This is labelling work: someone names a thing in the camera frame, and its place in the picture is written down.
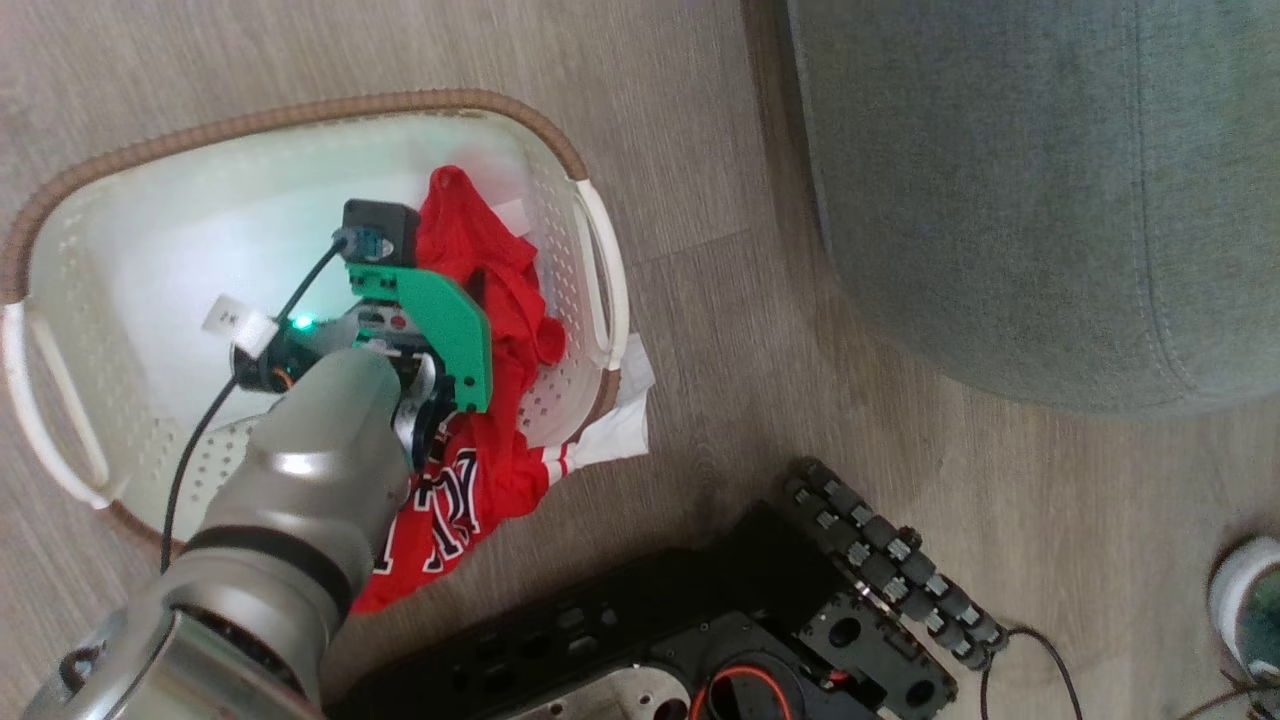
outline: orange cable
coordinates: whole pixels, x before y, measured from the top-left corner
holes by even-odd
[[[769,689],[773,691],[773,697],[777,698],[778,706],[782,708],[782,720],[791,720],[791,705],[787,702],[786,693],[782,692],[782,685],[778,685],[778,682],[773,679],[773,675],[769,675],[754,665],[732,665],[717,673],[716,676],[712,678],[710,682],[707,683],[707,685],[704,685],[700,691],[698,691],[696,696],[694,696],[694,705],[689,708],[689,720],[698,720],[698,714],[703,710],[703,702],[707,701],[708,688],[724,678],[732,678],[735,675],[750,675],[758,680],[763,680],[764,684],[769,685]]]

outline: black ring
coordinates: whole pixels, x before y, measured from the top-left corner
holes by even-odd
[[[243,525],[223,525],[196,533],[187,542],[187,552],[210,548],[252,550],[297,568],[315,580],[338,606],[339,620],[346,620],[355,602],[346,573],[328,555],[280,530]]]

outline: wooden floor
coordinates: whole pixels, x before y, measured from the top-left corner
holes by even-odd
[[[873,338],[823,259],[765,15],[737,0],[0,0],[0,222],[96,152],[323,97],[486,87],[579,146],[659,378],[653,455],[575,475],[452,578],[349,624],[329,696],[477,619],[713,537],[796,454],[922,529],[989,610],[1056,638],[1088,717],[1170,717],[1224,689],[1204,579],[1242,533],[1280,529],[1280,401],[1074,418],[968,389]],[[0,437],[12,717],[154,557],[54,487],[6,406]],[[977,683],[956,673],[945,716],[977,717]],[[992,717],[1066,712],[1043,655],[1001,657]]]

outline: gray upholstered furniture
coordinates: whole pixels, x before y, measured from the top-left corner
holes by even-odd
[[[1082,411],[1280,389],[1280,4],[792,0],[855,304]]]

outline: white laundry basket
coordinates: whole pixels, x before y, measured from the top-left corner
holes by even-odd
[[[517,208],[538,249],[568,351],[521,406],[531,445],[558,445],[613,405],[627,288],[608,214],[577,152],[547,118],[475,90],[325,101],[129,146],[50,182],[0,255],[4,359],[27,439],[69,493],[157,541],[187,437],[229,377],[225,341],[200,331],[225,292],[278,307],[351,197],[416,208],[431,172],[461,167],[494,206]],[[333,263],[298,313],[353,302]],[[28,352],[28,340],[35,350]],[[63,421],[32,388],[54,379]],[[189,537],[244,452],[271,396],[237,391],[183,479],[174,537]],[[61,448],[78,447],[69,462]]]

